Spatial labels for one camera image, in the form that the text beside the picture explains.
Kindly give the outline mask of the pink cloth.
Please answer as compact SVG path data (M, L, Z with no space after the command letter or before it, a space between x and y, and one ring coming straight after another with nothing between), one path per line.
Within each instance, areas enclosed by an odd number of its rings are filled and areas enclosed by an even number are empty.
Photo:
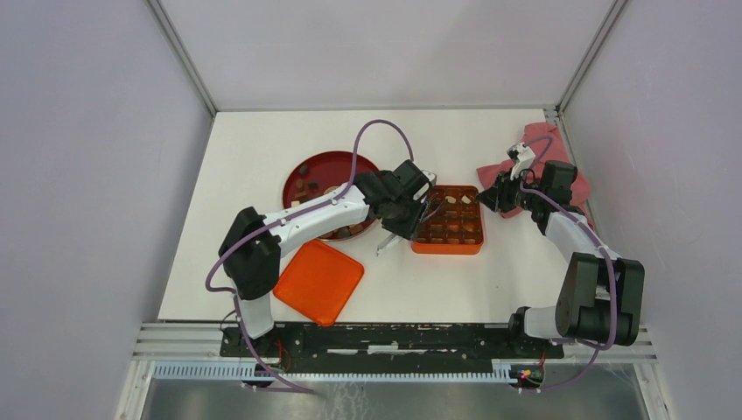
M528 183L540 185L544 169L548 164L551 165L553 179L557 179L557 175L566 176L569 173L572 177L570 205L576 207L581 214L586 214L585 202L590 197L591 186L587 177L572 164L568 157L558 127L548 122L527 124L524 127L521 143L527 144L537 157L542 155L533 168L534 175L528 175Z

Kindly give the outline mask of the metal serving tongs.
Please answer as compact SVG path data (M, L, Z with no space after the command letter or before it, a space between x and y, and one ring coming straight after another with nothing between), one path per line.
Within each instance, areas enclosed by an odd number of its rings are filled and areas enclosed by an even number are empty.
M397 215L398 215L398 214L399 214L399 213L400 213L400 212L402 211L402 207L403 207L403 206L404 206L404 205L405 205L406 203L410 203L410 202L412 202L412 201L416 201L416 200L409 200L409 199L404 199L403 201L400 201L400 202L396 202L396 203L395 203L395 210L394 210L394 211L390 211L390 212L386 212L386 213L385 213L385 214L384 214L384 215L383 215L383 216L382 216L382 217L380 218L380 220L381 220L381 227L382 227L382 219L383 219L383 218L385 218L385 217L395 217L395 216L397 216ZM431 217L432 217L432 216L433 216L433 215L434 215L434 214L435 214L435 213L436 213L436 212L437 212L437 211L438 211L438 210L439 210L439 209L440 209L440 208L442 207L442 205L443 205L443 204L444 204L444 202L445 202L445 200L444 200L444 199L440 199L440 198L437 198L437 199L436 199L436 198L431 198L430 196L425 196L425 197L422 197L422 198L421 198L421 199L420 199L419 201L429 201L429 202L430 202L430 206L429 206L428 212L427 212L427 214L425 215L425 217L423 218L423 224L424 224L424 223L425 223L425 222L426 222L426 221L427 221L428 219L430 219L430 218L431 218ZM394 247L395 245L397 245L397 244L399 244L399 243L401 243L401 242L405 242L405 241L407 241L407 242L414 242L414 241L409 241L409 240L405 240L405 239L403 239L403 238L402 238L402 237L400 237L400 236L397 236L397 235L395 235L395 234L391 234L391 233L389 233L389 236L388 236L388 237L387 237L386 239L384 239L384 240L383 240L383 241L382 241L382 242L381 242L381 243L380 243L380 244L379 244L379 245L377 246L377 250L376 250L376 255L377 255L377 256L381 256L381 255L382 255L382 254L384 254L384 253L385 253L386 251L388 251L388 250L390 250L391 248L393 248L393 247Z

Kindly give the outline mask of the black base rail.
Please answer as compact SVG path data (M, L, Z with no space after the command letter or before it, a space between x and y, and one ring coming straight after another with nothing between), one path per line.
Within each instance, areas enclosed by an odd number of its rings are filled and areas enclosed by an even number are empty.
M564 350L545 339L511 334L504 324L277 324L247 343L222 330L220 356L252 350L288 374L490 373L493 361L550 361Z

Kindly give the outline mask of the orange compartment chocolate box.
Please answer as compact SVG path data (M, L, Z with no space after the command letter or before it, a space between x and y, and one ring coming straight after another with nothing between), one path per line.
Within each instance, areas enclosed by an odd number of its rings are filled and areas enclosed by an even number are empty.
M473 185L437 185L429 196L444 199L442 207L423 225L411 249L423 255L473 256L480 252L485 242L480 203L476 199L479 190ZM446 196L456 199L448 204ZM470 204L461 201L462 196L471 199Z

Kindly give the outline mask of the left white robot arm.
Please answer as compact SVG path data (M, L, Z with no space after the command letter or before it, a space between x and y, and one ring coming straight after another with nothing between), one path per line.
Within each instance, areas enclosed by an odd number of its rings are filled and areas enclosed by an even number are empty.
M427 212L436 174L406 160L393 171L362 172L337 189L299 206L261 214L252 206L235 217L218 250L216 269L231 280L242 331L241 344L254 356L275 345L269 294L279 279L281 261L321 235L365 221L380 221L389 233L376 253L417 237Z

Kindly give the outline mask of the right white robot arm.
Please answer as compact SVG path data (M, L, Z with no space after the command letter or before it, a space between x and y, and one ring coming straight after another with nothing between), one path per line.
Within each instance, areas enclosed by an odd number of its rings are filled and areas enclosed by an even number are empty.
M556 304L523 306L510 318L507 350L531 355L542 340L575 340L605 350L630 347L640 330L645 269L599 239L581 210L571 204L578 178L572 164L549 160L542 174L502 171L477 200L500 214L521 209L568 263Z

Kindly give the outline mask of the orange box lid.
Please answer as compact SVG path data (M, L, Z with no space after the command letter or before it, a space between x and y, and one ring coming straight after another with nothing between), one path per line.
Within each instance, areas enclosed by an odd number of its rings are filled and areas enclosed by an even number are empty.
M315 324L328 327L336 322L364 274L360 262L313 240L287 264L273 294Z

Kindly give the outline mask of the round dark red plate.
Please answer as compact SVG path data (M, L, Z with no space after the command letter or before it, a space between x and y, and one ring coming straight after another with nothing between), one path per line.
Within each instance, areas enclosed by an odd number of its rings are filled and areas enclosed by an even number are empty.
M298 174L301 165L309 165L305 176ZM288 176L283 185L283 207L295 207L306 201L333 192L348 181L352 166L352 153L348 151L327 151L301 162ZM357 157L356 173L376 172L378 168L363 156ZM318 239L325 242L344 241L362 234L375 224L375 220L340 227Z

